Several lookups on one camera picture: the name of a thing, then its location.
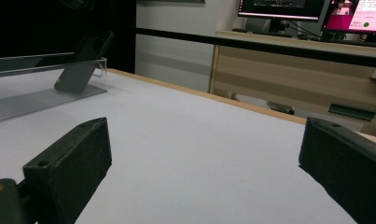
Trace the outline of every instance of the black curtain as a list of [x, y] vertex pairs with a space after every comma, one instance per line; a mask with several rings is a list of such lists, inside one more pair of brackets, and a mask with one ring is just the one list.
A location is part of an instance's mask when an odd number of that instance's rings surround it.
[[112, 30], [108, 67], [133, 73], [136, 2], [94, 1], [91, 11], [59, 0], [0, 1], [0, 57], [73, 52], [87, 32]]

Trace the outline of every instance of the desk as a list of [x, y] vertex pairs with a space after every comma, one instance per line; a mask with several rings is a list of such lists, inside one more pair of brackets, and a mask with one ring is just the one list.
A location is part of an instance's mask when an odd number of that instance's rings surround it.
[[[219, 37], [283, 47], [289, 54], [216, 46], [210, 92], [230, 96], [231, 92], [268, 100], [298, 109], [313, 111], [363, 124], [363, 133], [376, 136], [376, 115], [363, 120], [329, 113], [332, 103], [376, 111], [376, 80], [370, 78], [374, 67], [342, 63], [342, 57], [376, 60], [376, 49], [321, 43], [278, 36], [250, 35], [219, 31]], [[297, 57], [325, 54], [334, 61]]]
[[20, 182], [62, 135], [107, 117], [113, 164], [77, 223], [354, 223], [298, 167], [304, 119], [115, 70], [108, 79], [106, 93], [0, 122], [0, 178]]

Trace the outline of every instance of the black phone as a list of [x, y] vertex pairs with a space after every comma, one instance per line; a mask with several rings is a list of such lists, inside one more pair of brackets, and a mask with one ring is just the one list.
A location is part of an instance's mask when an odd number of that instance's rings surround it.
[[113, 40], [111, 31], [94, 31], [85, 34], [71, 58], [72, 64], [64, 68], [54, 89], [70, 93], [81, 93], [87, 86], [95, 70], [95, 64], [80, 62], [98, 60], [105, 54]]

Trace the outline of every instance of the transparent plastic holder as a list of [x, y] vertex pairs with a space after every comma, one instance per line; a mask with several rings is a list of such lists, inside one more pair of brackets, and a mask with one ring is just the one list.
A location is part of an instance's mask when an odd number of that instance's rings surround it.
[[[0, 58], [0, 121], [107, 92], [106, 58], [69, 63], [72, 55]], [[56, 83], [60, 81], [70, 82], [70, 87], [83, 87], [83, 90], [57, 88], [60, 83]]]

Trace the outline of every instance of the computer monitor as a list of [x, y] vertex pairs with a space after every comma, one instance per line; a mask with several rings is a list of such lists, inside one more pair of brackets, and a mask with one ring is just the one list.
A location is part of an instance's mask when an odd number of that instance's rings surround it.
[[239, 0], [239, 17], [271, 19], [269, 32], [277, 33], [281, 21], [318, 22], [325, 0]]
[[331, 0], [322, 31], [367, 35], [376, 42], [376, 0]]

